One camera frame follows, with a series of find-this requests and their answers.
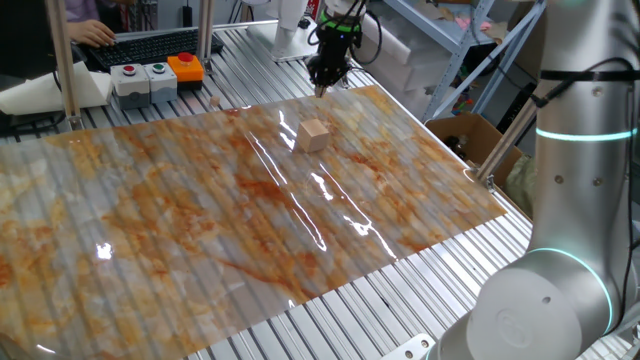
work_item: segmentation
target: white cloth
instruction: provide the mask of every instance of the white cloth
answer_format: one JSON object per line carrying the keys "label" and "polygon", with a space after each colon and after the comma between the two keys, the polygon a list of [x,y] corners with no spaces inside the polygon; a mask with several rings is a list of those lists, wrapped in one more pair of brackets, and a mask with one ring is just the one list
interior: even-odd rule
{"label": "white cloth", "polygon": [[[81,108],[107,105],[111,96],[111,75],[87,70],[83,62],[73,65],[76,93]],[[0,92],[0,110],[8,115],[64,110],[62,93],[53,74]]]}

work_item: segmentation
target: hand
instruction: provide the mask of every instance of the hand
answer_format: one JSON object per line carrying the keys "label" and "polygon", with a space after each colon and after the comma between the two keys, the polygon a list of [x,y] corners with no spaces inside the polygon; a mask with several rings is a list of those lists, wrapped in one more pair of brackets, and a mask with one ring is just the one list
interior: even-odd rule
{"label": "hand", "polygon": [[67,23],[69,37],[80,44],[87,44],[98,48],[113,45],[116,34],[107,25],[97,20],[87,20],[80,23]]}

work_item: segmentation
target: keyboard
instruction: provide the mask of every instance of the keyboard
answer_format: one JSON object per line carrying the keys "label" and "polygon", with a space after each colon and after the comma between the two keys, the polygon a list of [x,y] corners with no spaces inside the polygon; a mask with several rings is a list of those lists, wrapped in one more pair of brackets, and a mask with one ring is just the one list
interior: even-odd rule
{"label": "keyboard", "polygon": [[[89,54],[105,71],[112,66],[124,64],[151,64],[166,62],[168,56],[181,52],[196,53],[198,30],[178,31],[135,40],[118,41],[114,46],[90,48]],[[211,53],[222,51],[224,44],[214,35],[211,39]]]}

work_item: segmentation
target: robot end effector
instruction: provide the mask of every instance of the robot end effector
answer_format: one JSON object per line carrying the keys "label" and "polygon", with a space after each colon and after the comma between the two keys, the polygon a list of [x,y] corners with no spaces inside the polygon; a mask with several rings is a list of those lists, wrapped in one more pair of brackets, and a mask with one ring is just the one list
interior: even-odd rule
{"label": "robot end effector", "polygon": [[361,21],[365,12],[365,0],[327,1],[316,28],[318,53],[307,60],[307,70],[317,97],[322,97],[329,86],[351,69],[347,51],[354,45],[360,47]]}

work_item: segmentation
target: red button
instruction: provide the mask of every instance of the red button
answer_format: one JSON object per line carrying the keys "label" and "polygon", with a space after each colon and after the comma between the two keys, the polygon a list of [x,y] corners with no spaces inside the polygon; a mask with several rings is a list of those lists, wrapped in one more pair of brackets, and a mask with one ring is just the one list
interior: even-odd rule
{"label": "red button", "polygon": [[178,54],[178,60],[180,60],[182,62],[192,62],[193,61],[193,55],[191,55],[189,53],[180,53],[180,54]]}

